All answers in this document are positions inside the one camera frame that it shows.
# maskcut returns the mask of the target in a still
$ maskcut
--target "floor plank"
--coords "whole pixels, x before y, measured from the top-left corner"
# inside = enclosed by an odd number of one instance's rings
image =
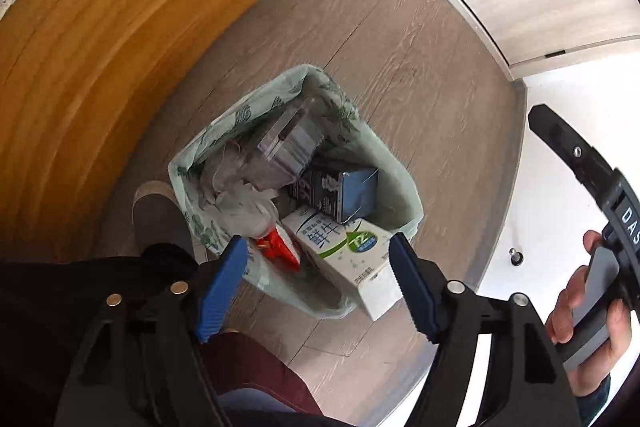
[[[325,68],[408,166],[425,210],[417,253],[477,283],[508,205],[525,97],[446,0],[261,0],[149,126],[103,213],[96,255],[135,255],[136,188],[166,180],[169,160],[201,128],[301,62]],[[393,407],[433,352],[404,301],[373,324],[359,311],[318,323],[243,282],[225,324],[289,363],[325,413],[356,425]]]

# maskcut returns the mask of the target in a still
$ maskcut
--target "sleeve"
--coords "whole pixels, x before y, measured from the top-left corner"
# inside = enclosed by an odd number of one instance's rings
[[[600,383],[599,387],[593,391],[593,393],[587,396],[576,397],[582,427],[587,427],[604,407],[609,397],[610,387],[611,375],[607,375],[607,378]]]

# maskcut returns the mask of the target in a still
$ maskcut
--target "light green trash bag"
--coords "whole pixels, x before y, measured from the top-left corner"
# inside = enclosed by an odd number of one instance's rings
[[[324,103],[321,118],[335,132],[327,142],[339,146],[361,164],[378,167],[378,207],[367,220],[393,232],[414,237],[424,217],[415,182],[404,166],[369,126],[334,81],[319,68],[304,64],[285,71],[267,84],[242,97],[221,116],[207,125],[169,163],[169,177],[175,196],[189,223],[191,232],[207,247],[209,259],[215,259],[231,239],[207,207],[212,206],[200,188],[204,160],[229,139],[234,139],[260,121],[260,117],[298,96],[314,97]],[[282,271],[250,248],[244,279],[267,295],[319,319],[344,317],[355,303],[343,296],[319,273],[306,267],[297,273]]]

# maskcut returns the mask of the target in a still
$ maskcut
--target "milk carton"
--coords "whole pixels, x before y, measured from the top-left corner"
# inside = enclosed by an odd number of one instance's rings
[[[289,214],[282,223],[322,274],[372,320],[401,297],[389,264],[391,233],[362,218],[340,225],[308,206]]]

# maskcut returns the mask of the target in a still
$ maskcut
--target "black pants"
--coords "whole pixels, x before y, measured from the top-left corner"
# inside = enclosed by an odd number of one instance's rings
[[[72,360],[104,300],[147,298],[197,267],[175,245],[153,245],[141,257],[0,263],[0,421],[53,425]]]

